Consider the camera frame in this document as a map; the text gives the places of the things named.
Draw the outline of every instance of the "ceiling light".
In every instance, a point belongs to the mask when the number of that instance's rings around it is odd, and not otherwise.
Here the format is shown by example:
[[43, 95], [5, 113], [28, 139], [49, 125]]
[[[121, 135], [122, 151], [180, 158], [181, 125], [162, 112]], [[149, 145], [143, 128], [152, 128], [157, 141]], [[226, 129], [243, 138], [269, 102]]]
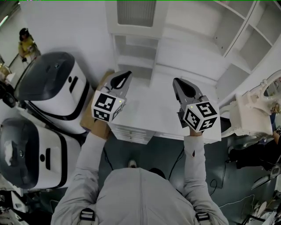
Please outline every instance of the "ceiling light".
[[8, 15], [7, 16], [5, 16], [4, 17], [4, 19], [2, 19], [2, 21], [0, 22], [0, 26], [2, 26], [3, 25], [3, 23], [5, 23], [5, 21], [8, 19]]

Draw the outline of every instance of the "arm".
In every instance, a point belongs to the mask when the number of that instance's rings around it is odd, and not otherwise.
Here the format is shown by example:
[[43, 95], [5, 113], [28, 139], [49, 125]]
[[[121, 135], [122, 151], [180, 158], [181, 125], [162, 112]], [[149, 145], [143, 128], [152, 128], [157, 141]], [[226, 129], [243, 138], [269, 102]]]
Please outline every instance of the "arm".
[[106, 142], [107, 124], [97, 120], [95, 129], [87, 135], [78, 157], [73, 180], [52, 216], [52, 225], [76, 225], [81, 210], [96, 203], [98, 196], [98, 168]]
[[184, 137], [186, 154], [184, 168], [184, 196], [193, 205], [196, 213], [209, 214], [212, 225], [228, 225], [220, 208], [211, 199], [206, 183], [205, 151], [203, 136], [190, 129], [190, 136]]

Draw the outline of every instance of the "gray hoodie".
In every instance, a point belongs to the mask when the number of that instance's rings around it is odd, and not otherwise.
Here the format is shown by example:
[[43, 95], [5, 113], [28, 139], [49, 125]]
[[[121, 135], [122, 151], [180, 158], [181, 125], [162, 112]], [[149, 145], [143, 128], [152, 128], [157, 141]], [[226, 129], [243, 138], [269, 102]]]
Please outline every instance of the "gray hoodie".
[[85, 208], [95, 211], [95, 224], [100, 225], [199, 225], [198, 212], [208, 213], [212, 225], [228, 225], [208, 193], [202, 136], [184, 137], [183, 195], [168, 180], [140, 168], [112, 171], [98, 193], [97, 173], [104, 144], [104, 139], [88, 134], [52, 225], [80, 224]]

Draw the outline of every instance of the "black cable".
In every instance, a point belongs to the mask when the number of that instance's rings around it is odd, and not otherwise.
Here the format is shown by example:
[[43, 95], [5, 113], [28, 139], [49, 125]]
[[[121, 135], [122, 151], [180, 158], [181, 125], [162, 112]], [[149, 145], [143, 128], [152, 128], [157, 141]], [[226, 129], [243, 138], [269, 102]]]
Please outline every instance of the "black cable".
[[105, 159], [105, 161], [110, 165], [111, 169], [113, 170], [113, 167], [112, 167], [112, 165], [111, 165], [111, 163], [109, 161], [109, 158], [108, 158], [107, 152], [105, 150], [105, 147], [103, 148], [103, 151], [104, 151], [104, 159]]
[[169, 175], [169, 178], [168, 178], [168, 181], [170, 180], [170, 178], [171, 178], [171, 175], [172, 175], [172, 171], [174, 170], [174, 168], [175, 168], [175, 166], [176, 166], [176, 163], [178, 162], [178, 161], [180, 161], [181, 160], [181, 158], [184, 156], [184, 147], [183, 147], [183, 149], [181, 150], [181, 152], [180, 152], [180, 154], [179, 154], [179, 156], [177, 157], [177, 159], [176, 159], [176, 162], [174, 163], [174, 165], [173, 165], [173, 167], [172, 167], [172, 169], [171, 169], [171, 172], [170, 172], [170, 175]]
[[[227, 170], [227, 160], [224, 162], [223, 180], [222, 180], [222, 183], [221, 183], [221, 187], [218, 186], [218, 181], [216, 181], [216, 179], [213, 179], [213, 180], [211, 180], [211, 182], [210, 182], [210, 187], [211, 187], [211, 188], [215, 188], [215, 189], [213, 190], [212, 194], [215, 193], [215, 191], [216, 191], [217, 188], [219, 188], [219, 189], [222, 189], [222, 188], [223, 188], [223, 182], [224, 182], [224, 176], [225, 176], [226, 170]], [[216, 182], [216, 186], [212, 186], [212, 182], [213, 182], [213, 181]]]

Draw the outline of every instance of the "person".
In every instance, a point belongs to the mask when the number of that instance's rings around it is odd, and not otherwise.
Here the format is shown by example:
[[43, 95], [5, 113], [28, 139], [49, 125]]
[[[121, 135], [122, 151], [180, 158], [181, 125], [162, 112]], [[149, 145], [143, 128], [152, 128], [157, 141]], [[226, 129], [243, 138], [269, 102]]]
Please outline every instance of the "person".
[[28, 32], [28, 29], [22, 28], [19, 32], [18, 53], [23, 59], [23, 62], [30, 63], [35, 55], [34, 40]]
[[106, 124], [97, 120], [94, 126], [95, 135], [89, 133], [82, 146], [73, 180], [55, 208], [52, 225], [228, 225], [208, 193], [201, 132], [191, 129], [190, 136], [184, 137], [183, 195], [168, 180], [141, 168], [113, 170], [98, 193], [98, 168], [106, 142], [98, 132]]
[[262, 166], [265, 170], [270, 170], [276, 163], [281, 162], [280, 135], [274, 131], [273, 138], [264, 145], [256, 143], [243, 150], [232, 149], [229, 161], [236, 161], [237, 169]]

